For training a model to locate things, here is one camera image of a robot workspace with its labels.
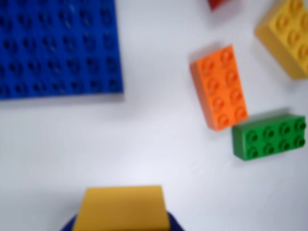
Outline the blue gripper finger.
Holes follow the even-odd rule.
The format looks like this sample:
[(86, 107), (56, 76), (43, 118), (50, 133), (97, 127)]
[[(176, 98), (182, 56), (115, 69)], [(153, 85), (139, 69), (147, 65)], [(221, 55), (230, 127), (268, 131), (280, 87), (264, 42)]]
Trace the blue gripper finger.
[(77, 215), (73, 216), (61, 229), (60, 231), (72, 231)]
[(183, 227), (178, 223), (175, 217), (167, 211), (169, 221), (169, 231), (184, 231)]

